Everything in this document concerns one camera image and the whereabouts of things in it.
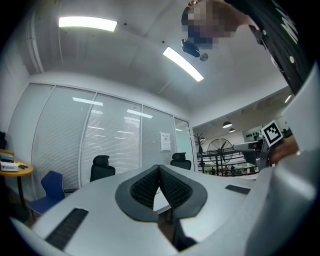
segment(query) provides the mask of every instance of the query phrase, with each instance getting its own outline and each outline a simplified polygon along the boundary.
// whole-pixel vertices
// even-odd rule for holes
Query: large fan
[[[217,138],[213,140],[208,146],[209,159],[215,163],[216,156],[220,161],[224,161],[224,164],[228,163],[233,156],[233,148],[229,141],[224,138]]]

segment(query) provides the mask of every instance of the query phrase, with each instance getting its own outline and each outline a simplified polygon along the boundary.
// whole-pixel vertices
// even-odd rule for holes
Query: black shirt
[[[225,0],[225,2],[248,15],[256,23],[259,30],[253,26],[250,28],[257,42],[264,43],[292,92],[297,94],[315,62],[312,51],[308,49],[308,39],[302,36],[305,35],[301,32],[305,24],[297,19],[292,20],[274,0]]]

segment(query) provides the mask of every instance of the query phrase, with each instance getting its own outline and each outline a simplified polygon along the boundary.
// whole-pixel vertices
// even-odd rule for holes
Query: ceiling
[[[281,112],[289,103],[285,103],[285,101],[290,94],[292,94],[292,92],[287,86],[254,104],[250,104],[245,108],[200,125],[193,129],[193,133],[199,133],[206,139],[212,139],[228,134],[230,128],[234,128],[236,131],[242,131],[266,125],[281,116]],[[223,128],[222,126],[225,121],[231,122],[232,126]]]
[[[90,73],[159,95],[190,112],[238,90],[250,90],[278,71],[248,26],[202,50],[207,61],[184,53],[181,15],[187,0],[46,0],[36,8],[35,40],[44,71]],[[117,21],[114,32],[58,27],[59,17]],[[170,46],[204,77],[196,82],[163,56]],[[31,74],[32,62],[26,60]]]

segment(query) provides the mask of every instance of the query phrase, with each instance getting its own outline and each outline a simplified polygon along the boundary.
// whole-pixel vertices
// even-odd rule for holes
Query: black pendant lamp
[[[232,126],[232,123],[229,122],[229,121],[225,121],[225,122],[223,123],[223,125],[222,125],[222,128],[228,128],[228,127],[230,127],[230,126]]]

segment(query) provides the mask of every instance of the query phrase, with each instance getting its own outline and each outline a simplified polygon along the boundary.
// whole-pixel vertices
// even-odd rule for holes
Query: chair armrest
[[[64,193],[70,194],[70,193],[75,192],[76,190],[78,190],[78,188],[69,188],[69,189],[65,189],[65,190],[64,190]]]

